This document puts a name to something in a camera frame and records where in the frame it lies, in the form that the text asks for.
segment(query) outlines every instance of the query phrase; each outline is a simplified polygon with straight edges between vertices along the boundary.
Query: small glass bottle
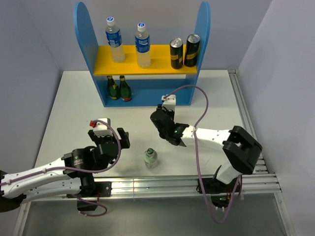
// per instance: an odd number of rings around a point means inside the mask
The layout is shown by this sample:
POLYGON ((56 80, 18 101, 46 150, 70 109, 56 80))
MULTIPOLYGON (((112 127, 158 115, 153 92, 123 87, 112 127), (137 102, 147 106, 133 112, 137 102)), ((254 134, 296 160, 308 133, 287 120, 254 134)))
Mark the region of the small glass bottle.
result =
POLYGON ((154 168, 158 164, 158 154, 153 148, 144 152, 144 163, 148 168, 154 168))
POLYGON ((107 92, 110 98, 113 100, 117 100, 118 98, 120 98, 118 84, 111 75, 107 76, 107 92))
POLYGON ((124 75, 121 75, 119 79, 120 79, 120 84, 119 84, 120 96, 122 97, 123 101, 128 102, 132 99, 131 88, 127 84, 124 75))

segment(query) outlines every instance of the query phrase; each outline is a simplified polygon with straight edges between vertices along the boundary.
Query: blue bottle label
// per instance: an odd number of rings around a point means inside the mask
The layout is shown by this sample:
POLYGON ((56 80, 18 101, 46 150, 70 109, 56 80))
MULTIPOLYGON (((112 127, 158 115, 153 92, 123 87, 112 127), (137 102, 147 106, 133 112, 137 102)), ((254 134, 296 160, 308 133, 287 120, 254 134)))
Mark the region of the blue bottle label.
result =
POLYGON ((135 37, 136 50, 140 53, 146 53, 150 50, 150 36, 145 39, 135 37))
POLYGON ((108 33, 106 32, 108 45, 111 47, 119 47, 123 41, 122 41, 122 35, 120 34, 120 30, 116 33, 108 33))

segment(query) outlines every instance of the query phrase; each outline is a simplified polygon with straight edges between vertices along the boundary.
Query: yellow shelf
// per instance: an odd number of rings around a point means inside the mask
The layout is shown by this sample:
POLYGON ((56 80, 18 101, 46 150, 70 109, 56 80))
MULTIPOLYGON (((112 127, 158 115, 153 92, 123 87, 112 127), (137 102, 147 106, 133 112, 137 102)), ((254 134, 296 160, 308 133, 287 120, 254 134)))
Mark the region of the yellow shelf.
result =
POLYGON ((151 45, 151 65, 140 68, 137 64, 134 45, 124 45, 126 59, 121 63, 112 60, 110 47, 99 46, 94 68, 95 76, 106 75, 159 75, 159 74, 196 74, 197 68, 183 65, 180 69, 171 67, 169 45, 151 45))

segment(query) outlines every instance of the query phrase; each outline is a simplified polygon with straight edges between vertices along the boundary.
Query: shelf board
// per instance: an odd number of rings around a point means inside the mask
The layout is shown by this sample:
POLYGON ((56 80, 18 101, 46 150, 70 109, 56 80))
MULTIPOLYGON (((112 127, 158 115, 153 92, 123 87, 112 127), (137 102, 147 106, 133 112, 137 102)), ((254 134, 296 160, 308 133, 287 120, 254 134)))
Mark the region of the shelf board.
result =
MULTIPOLYGON (((106 95, 107 107, 157 106, 163 95, 169 94, 180 86, 187 84, 185 79, 152 79, 127 80, 132 91, 132 99, 124 102, 121 98, 112 100, 106 95)), ((176 93, 176 105, 188 106, 191 88, 185 88, 176 93)))
POLYGON ((110 46, 99 46, 94 75, 174 75, 197 73, 196 66, 187 67, 183 65, 180 69, 173 69, 171 67, 169 45, 151 45, 151 65, 148 68, 140 68, 138 66, 134 45, 124 45, 123 47, 126 59, 121 63, 115 63, 111 57, 110 46))

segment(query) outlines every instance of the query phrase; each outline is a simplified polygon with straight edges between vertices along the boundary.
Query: bottle cap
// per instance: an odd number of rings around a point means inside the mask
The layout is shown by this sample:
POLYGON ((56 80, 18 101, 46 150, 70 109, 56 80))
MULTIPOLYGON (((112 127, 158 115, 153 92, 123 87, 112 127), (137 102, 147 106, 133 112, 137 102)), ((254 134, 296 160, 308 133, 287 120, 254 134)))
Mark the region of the bottle cap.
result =
POLYGON ((146 156, 147 157, 153 157, 154 156, 154 150, 152 148, 149 148, 147 151, 146 151, 146 156))
POLYGON ((107 19, 106 19, 106 21, 107 21, 107 25, 108 26, 114 26, 115 25, 115 19, 114 19, 114 17, 108 17, 107 19))
POLYGON ((154 152, 154 150, 152 149, 152 148, 149 148, 148 150, 147 150, 147 153, 148 154, 152 154, 154 152))
POLYGON ((139 23, 139 24, 138 24, 138 31, 139 31, 139 32, 144 32, 144 31, 146 31, 146 24, 145 24, 145 23, 139 23))

